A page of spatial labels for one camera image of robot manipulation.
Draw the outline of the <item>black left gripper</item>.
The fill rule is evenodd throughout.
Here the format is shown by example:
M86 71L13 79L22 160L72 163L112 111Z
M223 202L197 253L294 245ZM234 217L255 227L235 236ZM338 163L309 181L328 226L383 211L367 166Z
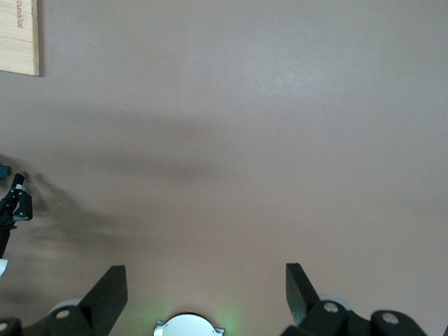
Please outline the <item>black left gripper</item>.
M24 189L25 177L14 176L7 197L0 201L0 259L4 257L11 230L15 229L14 221L30 221L32 219L32 196Z

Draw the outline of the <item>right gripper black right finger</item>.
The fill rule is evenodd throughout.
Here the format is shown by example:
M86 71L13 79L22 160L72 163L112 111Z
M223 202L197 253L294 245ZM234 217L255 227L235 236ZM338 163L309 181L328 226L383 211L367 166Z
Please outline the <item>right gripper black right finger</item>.
M427 336L399 311L377 310L365 319L335 300L320 298L299 263L286 264L286 301L294 324L281 336Z

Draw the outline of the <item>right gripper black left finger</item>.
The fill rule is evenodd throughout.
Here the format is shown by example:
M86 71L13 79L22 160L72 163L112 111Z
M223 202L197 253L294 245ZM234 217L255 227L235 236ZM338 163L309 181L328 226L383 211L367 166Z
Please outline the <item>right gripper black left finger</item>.
M26 327L18 318L0 318L0 336L109 336L126 304L125 266L112 266L78 304L55 309Z

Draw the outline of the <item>bamboo cutting board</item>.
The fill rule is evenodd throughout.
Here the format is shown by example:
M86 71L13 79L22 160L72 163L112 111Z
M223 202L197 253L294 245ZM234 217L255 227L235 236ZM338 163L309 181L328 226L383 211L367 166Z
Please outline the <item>bamboo cutting board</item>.
M40 75L38 0L0 0L0 71Z

